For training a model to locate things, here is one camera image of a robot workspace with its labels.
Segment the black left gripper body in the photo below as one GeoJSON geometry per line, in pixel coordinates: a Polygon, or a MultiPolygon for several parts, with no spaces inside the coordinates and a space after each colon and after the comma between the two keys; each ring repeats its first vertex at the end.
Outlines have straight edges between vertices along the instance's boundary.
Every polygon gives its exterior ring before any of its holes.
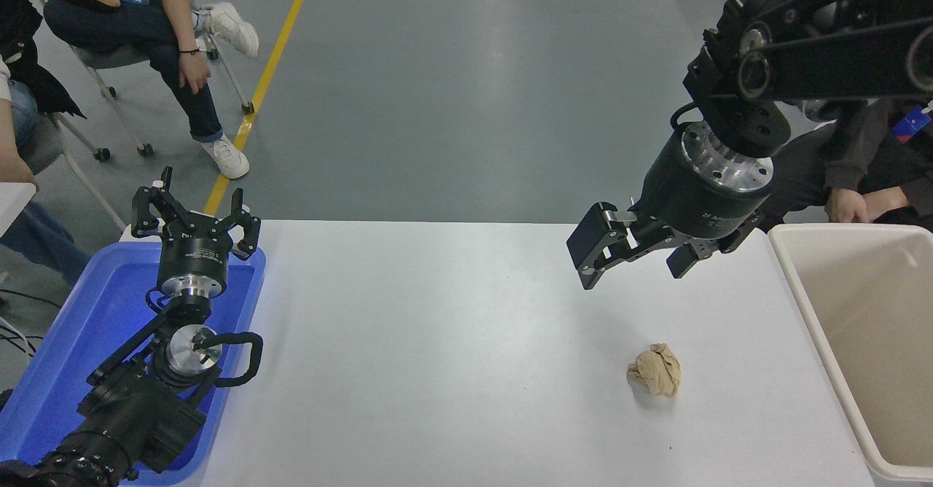
{"type": "Polygon", "coordinates": [[[229,231],[218,225],[190,230],[179,220],[166,221],[161,232],[157,282],[181,276],[203,276],[226,284],[233,242],[229,231]]]}

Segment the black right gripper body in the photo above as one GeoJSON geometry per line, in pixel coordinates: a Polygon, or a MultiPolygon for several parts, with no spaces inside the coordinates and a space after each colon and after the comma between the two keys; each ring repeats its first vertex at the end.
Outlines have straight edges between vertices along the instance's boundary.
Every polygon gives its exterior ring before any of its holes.
{"type": "Polygon", "coordinates": [[[732,251],[761,220],[770,161],[729,156],[713,138],[672,137],[647,172],[641,194],[631,208],[639,245],[674,248],[710,240],[732,251]]]}

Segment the seated person's hand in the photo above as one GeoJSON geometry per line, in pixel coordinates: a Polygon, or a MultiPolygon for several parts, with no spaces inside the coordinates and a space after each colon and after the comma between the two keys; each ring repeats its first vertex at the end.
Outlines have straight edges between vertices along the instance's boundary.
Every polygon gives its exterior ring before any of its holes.
{"type": "Polygon", "coordinates": [[[180,88],[187,88],[194,95],[204,89],[211,76],[210,68],[200,50],[180,52],[178,58],[178,82],[180,88]]]}

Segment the badge person's left hand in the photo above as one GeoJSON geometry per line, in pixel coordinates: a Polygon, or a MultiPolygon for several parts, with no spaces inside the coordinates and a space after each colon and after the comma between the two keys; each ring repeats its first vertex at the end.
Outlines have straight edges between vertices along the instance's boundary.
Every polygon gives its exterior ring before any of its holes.
{"type": "Polygon", "coordinates": [[[825,205],[830,222],[871,222],[867,202],[857,191],[831,188],[825,205]]]}

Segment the badge person's right hand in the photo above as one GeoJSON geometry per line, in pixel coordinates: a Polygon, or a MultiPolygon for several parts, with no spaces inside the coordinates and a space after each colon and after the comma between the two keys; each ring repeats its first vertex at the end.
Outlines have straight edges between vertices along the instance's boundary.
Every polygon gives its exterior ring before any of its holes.
{"type": "Polygon", "coordinates": [[[865,210],[861,222],[874,222],[877,218],[891,211],[910,208],[910,201],[900,186],[867,192],[863,195],[865,210]]]}

